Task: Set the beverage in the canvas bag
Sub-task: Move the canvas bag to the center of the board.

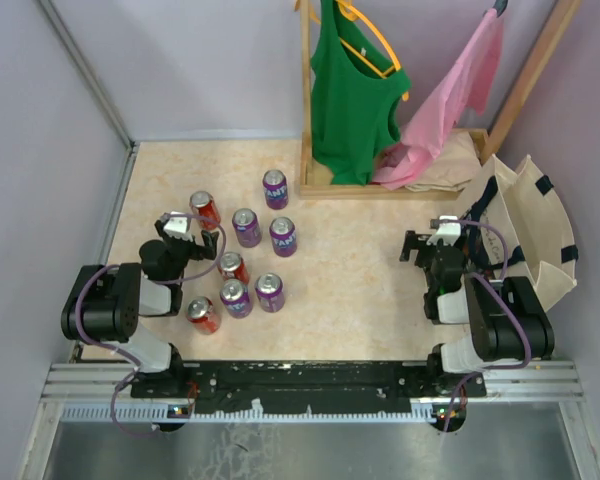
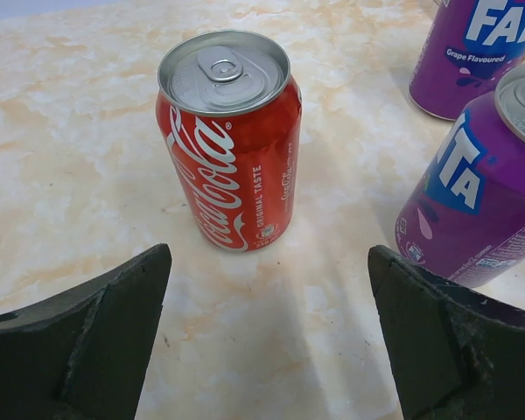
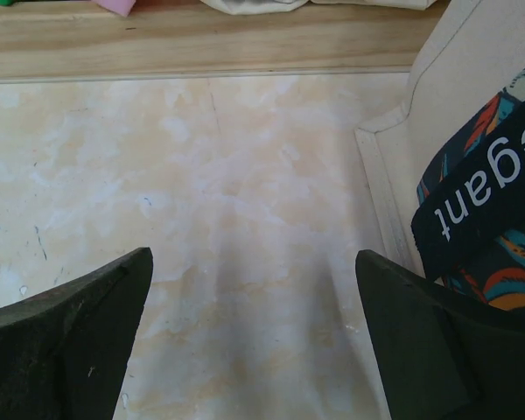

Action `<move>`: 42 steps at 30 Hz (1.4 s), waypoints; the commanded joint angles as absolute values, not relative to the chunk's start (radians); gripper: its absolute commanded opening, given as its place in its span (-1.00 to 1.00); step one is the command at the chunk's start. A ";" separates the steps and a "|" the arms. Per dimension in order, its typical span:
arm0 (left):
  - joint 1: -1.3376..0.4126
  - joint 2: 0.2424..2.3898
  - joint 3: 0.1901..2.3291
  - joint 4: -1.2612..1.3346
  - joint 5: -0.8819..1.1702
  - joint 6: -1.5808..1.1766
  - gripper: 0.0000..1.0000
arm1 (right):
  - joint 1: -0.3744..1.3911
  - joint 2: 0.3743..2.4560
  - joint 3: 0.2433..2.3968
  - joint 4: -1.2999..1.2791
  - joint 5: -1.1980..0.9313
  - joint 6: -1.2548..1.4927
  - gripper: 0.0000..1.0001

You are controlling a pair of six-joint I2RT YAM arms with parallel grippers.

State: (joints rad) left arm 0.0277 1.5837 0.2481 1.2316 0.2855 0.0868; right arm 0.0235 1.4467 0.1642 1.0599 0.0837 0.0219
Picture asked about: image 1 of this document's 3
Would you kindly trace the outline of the purple Fanta can top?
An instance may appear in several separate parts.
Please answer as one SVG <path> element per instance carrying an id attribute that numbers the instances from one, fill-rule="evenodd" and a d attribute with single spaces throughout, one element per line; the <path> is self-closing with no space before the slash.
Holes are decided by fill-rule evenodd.
<path id="1" fill-rule="evenodd" d="M 284 209 L 289 201 L 287 179 L 278 169 L 268 170 L 262 179 L 266 204 L 274 210 Z"/>

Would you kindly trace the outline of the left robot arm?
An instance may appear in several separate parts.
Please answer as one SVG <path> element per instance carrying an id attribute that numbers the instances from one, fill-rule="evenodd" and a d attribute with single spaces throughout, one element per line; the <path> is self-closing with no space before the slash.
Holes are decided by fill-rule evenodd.
<path id="1" fill-rule="evenodd" d="M 216 267 L 226 247 L 221 222 L 209 217 L 166 213 L 155 228 L 158 237 L 141 245 L 138 262 L 83 266 L 60 318 L 67 339 L 117 353 L 132 364 L 116 390 L 130 386 L 135 398 L 174 397 L 190 384 L 178 349 L 140 319 L 178 315 L 182 284 L 211 271 L 187 277 L 188 264 L 210 260 Z"/>

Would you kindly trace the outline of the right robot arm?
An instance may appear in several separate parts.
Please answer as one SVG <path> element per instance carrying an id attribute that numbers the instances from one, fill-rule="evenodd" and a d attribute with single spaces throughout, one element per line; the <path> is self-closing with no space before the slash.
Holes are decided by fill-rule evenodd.
<path id="1" fill-rule="evenodd" d="M 525 276 L 504 277 L 502 266 L 482 268 L 470 260 L 468 223 L 442 217 L 433 234 L 405 233 L 400 260 L 414 257 L 422 270 L 425 317 L 435 325 L 466 326 L 459 340 L 435 346 L 427 358 L 427 384 L 450 395 L 462 375 L 528 366 L 550 360 L 555 335 L 544 307 Z"/>

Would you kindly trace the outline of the beige canvas tote bag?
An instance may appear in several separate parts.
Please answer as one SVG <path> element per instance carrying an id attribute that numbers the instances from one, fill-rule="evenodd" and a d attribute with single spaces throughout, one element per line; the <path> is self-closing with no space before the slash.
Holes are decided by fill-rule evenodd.
<path id="1" fill-rule="evenodd" d="M 493 155 L 454 202 L 452 214 L 487 224 L 482 260 L 496 275 L 529 278 L 548 311 L 577 285 L 579 253 L 550 178 L 526 156 L 514 170 Z"/>

